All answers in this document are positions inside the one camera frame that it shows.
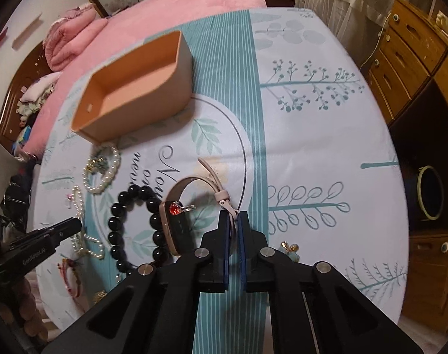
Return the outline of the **left hand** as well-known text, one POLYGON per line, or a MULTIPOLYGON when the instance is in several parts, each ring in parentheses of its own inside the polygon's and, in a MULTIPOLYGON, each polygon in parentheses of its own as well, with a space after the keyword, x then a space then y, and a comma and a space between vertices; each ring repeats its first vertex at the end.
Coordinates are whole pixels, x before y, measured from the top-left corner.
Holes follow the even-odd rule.
POLYGON ((27 336, 41 341, 47 340, 48 331, 42 322, 30 282, 27 279, 23 278, 14 284, 7 295, 0 299, 0 315, 8 325, 13 324, 16 317, 20 317, 22 319, 20 326, 27 336))

